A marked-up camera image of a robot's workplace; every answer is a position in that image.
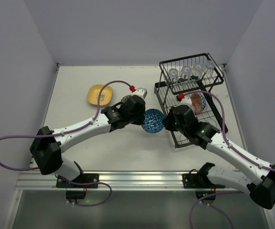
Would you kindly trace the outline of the blue lattice red-white bowl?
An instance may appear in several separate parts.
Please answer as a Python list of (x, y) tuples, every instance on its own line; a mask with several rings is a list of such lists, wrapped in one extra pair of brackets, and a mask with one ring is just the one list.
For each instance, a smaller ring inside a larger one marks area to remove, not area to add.
[(158, 109), (148, 109), (144, 113), (142, 129), (147, 133), (156, 134), (163, 130), (164, 114)]

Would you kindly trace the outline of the clear glass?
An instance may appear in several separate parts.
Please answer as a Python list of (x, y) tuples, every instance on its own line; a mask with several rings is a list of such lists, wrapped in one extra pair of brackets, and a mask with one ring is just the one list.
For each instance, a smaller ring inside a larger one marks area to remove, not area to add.
[(168, 84), (175, 84), (178, 82), (179, 71), (175, 68), (171, 68), (168, 71), (166, 82)]
[(193, 65), (191, 73), (194, 77), (197, 77), (198, 79), (201, 78), (202, 75), (203, 75), (203, 72), (204, 72), (203, 64), (196, 63), (196, 64)]
[(180, 82), (189, 81), (191, 77), (192, 67), (188, 65), (184, 65), (180, 71)]
[(212, 60), (208, 60), (205, 64), (204, 64), (204, 72), (208, 75), (208, 76), (212, 76), (213, 72), (215, 69), (215, 63)]

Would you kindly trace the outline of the yellow panda plate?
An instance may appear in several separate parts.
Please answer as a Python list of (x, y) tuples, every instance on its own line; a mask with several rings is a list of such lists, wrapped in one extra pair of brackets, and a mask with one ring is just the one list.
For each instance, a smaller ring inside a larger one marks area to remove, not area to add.
[(95, 84), (90, 87), (86, 97), (87, 102), (90, 105), (97, 106), (98, 98), (101, 107), (108, 106), (110, 104), (114, 91), (111, 86), (106, 86), (102, 92), (100, 92), (102, 88), (102, 84)]

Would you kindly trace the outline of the pink floral-inside bowl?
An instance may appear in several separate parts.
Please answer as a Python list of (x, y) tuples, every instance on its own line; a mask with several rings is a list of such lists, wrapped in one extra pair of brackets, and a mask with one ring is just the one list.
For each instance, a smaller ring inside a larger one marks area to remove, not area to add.
[(130, 97), (131, 97), (131, 95), (126, 95), (121, 99), (120, 102), (125, 103)]

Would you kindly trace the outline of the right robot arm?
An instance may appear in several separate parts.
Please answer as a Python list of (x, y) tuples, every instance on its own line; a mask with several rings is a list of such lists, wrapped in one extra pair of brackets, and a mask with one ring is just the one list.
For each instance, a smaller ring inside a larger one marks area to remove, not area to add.
[(200, 122), (187, 105), (172, 107), (164, 118), (165, 129), (180, 132), (193, 145), (226, 160), (237, 171), (207, 162), (186, 179), (202, 187), (222, 185), (248, 194), (259, 206), (272, 209), (275, 204), (275, 163), (258, 159), (240, 148), (213, 125)]

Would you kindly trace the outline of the orange blue patterned bowl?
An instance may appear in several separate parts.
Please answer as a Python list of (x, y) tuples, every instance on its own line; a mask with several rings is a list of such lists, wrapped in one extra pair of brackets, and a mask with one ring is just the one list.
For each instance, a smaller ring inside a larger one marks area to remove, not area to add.
[(198, 115), (206, 108), (206, 99), (202, 93), (193, 93), (190, 96), (191, 99), (191, 109)]

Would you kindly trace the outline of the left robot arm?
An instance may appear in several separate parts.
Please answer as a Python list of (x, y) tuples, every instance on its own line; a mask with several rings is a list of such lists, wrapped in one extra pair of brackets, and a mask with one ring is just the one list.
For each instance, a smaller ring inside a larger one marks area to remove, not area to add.
[(96, 112), (94, 117), (74, 125), (51, 130), (45, 126), (38, 130), (30, 152), (42, 175), (55, 174), (69, 181), (83, 178), (77, 162), (63, 157), (63, 153), (89, 138), (122, 129), (128, 124), (142, 125), (146, 103), (138, 95), (130, 95), (119, 102)]

